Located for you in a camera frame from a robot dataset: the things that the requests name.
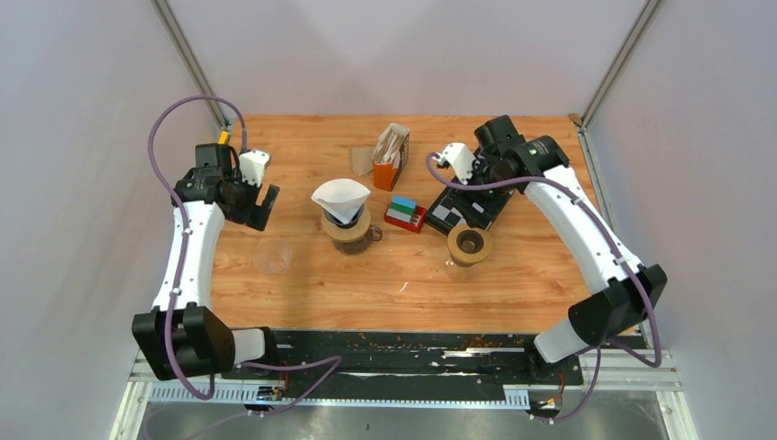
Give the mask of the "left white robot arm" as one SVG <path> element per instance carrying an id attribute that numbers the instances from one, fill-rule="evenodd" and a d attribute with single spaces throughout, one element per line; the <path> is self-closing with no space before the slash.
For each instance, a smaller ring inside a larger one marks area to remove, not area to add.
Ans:
<path id="1" fill-rule="evenodd" d="M 225 223 L 265 229 L 279 187 L 257 198 L 271 161 L 262 150 L 224 144 L 195 148 L 195 165 L 174 187 L 170 258 L 152 308 L 134 316 L 131 332 L 158 380 L 226 374 L 245 361 L 260 379 L 273 377 L 280 353 L 267 327 L 232 330 L 213 312 L 213 263 Z"/>

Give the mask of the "white paper coffee filter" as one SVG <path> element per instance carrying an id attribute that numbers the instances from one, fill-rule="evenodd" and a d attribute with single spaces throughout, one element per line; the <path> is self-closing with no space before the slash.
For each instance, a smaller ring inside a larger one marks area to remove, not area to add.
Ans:
<path id="1" fill-rule="evenodd" d="M 362 209 L 371 191 L 352 179 L 334 179 L 320 185 L 311 196 L 341 224 L 348 224 Z"/>

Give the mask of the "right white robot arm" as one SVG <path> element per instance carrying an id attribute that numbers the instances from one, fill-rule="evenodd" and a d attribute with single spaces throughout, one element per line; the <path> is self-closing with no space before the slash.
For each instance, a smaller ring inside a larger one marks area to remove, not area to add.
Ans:
<path id="1" fill-rule="evenodd" d="M 482 200 L 527 197 L 547 218 L 577 264 L 587 298 L 569 307 L 565 318 L 533 340 L 523 358 L 527 377 L 546 382 L 560 361 L 642 322 L 657 325 L 655 306 L 667 284 L 663 268 L 646 266 L 614 234 L 580 185 L 559 143 L 543 135 L 525 138 L 507 115 L 486 121 L 475 131 L 478 149 L 452 142 L 426 159 L 428 171 L 451 168 L 441 178 L 450 194 Z"/>

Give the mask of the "glass coffee carafe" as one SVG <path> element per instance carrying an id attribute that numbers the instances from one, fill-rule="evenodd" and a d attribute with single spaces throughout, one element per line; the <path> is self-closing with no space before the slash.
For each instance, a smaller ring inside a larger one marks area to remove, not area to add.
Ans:
<path id="1" fill-rule="evenodd" d="M 373 243 L 381 241 L 382 230 L 376 225 L 370 225 L 367 231 L 359 238 L 352 241 L 332 239 L 334 247 L 345 255 L 357 255 L 366 251 Z"/>

